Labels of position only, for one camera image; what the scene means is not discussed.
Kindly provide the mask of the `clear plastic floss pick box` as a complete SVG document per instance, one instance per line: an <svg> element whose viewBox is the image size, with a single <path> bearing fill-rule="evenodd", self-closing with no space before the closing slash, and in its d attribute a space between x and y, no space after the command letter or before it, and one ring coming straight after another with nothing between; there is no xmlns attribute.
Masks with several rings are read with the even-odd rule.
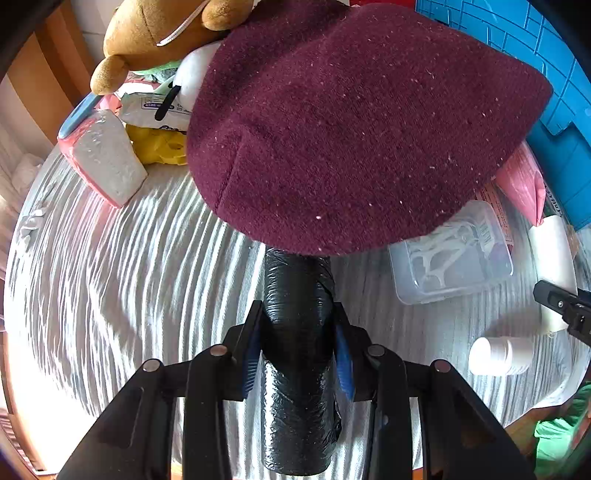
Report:
<svg viewBox="0 0 591 480"><path fill-rule="evenodd" d="M480 292L509 279L513 262L493 207L469 201L432 233L389 247L394 286L406 305Z"/></svg>

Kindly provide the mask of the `maroon knitted beanie hat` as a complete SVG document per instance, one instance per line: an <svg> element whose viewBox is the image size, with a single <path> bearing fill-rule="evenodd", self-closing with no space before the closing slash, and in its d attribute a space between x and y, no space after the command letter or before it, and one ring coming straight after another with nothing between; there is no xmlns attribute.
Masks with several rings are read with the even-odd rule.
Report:
<svg viewBox="0 0 591 480"><path fill-rule="evenodd" d="M529 132L505 60L408 8L263 1L221 43L187 132L205 203L303 255L430 233Z"/></svg>

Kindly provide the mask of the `white tube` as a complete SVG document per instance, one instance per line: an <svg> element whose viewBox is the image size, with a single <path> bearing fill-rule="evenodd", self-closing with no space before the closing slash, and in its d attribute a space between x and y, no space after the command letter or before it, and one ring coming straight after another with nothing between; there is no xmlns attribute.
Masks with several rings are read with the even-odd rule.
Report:
<svg viewBox="0 0 591 480"><path fill-rule="evenodd" d="M564 220L559 215L543 219L528 232L539 280L577 294L577 280Z"/></svg>

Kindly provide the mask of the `white pill bottle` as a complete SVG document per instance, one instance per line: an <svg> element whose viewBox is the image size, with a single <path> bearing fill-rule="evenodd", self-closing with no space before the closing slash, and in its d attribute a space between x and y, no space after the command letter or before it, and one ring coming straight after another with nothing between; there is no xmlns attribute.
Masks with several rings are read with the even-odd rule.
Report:
<svg viewBox="0 0 591 480"><path fill-rule="evenodd" d="M471 347L469 370L479 376L513 376L525 373L534 356L529 338L480 337Z"/></svg>

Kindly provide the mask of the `brown teddy bear plush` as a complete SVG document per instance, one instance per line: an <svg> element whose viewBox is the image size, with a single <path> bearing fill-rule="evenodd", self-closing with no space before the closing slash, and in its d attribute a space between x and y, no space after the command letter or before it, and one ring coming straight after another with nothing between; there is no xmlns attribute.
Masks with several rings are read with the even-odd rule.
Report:
<svg viewBox="0 0 591 480"><path fill-rule="evenodd" d="M252 0L123 1L108 24L104 58L91 76L91 91L112 94L131 71L183 59L245 22L252 8Z"/></svg>

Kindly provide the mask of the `pink plastic pouch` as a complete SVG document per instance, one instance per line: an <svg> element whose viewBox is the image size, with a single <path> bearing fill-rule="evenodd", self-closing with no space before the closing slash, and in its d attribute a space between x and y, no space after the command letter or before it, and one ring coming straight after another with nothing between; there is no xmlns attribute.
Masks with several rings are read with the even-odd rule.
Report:
<svg viewBox="0 0 591 480"><path fill-rule="evenodd" d="M536 157L526 141L497 172L495 183L532 226L542 224L546 186Z"/></svg>

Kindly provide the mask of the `yellow packet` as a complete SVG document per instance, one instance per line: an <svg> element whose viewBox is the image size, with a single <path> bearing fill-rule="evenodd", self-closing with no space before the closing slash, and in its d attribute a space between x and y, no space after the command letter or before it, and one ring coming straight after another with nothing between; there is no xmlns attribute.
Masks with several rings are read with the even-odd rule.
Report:
<svg viewBox="0 0 591 480"><path fill-rule="evenodd" d="M187 164L186 135L183 132L143 128L131 124L127 124L125 130L135 155L143 165Z"/></svg>

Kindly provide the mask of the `pink box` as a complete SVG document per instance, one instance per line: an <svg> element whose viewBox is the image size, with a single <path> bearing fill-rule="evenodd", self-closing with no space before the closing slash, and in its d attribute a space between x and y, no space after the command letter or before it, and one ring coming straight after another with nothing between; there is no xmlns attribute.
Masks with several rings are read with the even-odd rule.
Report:
<svg viewBox="0 0 591 480"><path fill-rule="evenodd" d="M115 208L128 203L147 177L123 123L111 110L113 95L87 94L57 134L61 154L103 200Z"/></svg>

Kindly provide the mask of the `white wet wipes pack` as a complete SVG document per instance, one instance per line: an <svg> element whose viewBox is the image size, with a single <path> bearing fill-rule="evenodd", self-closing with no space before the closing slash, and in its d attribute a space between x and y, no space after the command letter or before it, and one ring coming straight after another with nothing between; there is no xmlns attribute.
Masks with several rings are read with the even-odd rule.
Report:
<svg viewBox="0 0 591 480"><path fill-rule="evenodd" d="M173 83L151 92L125 93L120 98L120 120L131 126L186 132L195 95Z"/></svg>

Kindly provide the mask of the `black cylinder roll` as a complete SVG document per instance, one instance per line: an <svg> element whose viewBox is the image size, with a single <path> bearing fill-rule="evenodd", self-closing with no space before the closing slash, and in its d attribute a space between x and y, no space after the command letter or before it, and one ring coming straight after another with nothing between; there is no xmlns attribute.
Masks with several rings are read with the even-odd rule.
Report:
<svg viewBox="0 0 591 480"><path fill-rule="evenodd" d="M264 467L277 474L324 472L339 440L334 297L329 258L266 249L260 441Z"/></svg>

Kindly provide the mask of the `blue plastic storage crate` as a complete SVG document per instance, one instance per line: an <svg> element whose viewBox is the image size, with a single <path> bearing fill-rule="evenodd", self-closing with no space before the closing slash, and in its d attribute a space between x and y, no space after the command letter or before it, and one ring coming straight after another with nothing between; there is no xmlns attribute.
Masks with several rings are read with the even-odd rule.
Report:
<svg viewBox="0 0 591 480"><path fill-rule="evenodd" d="M503 85L522 105L524 136L570 225L590 225L590 79L550 15L532 1L418 1L417 13L480 42L513 71Z"/></svg>

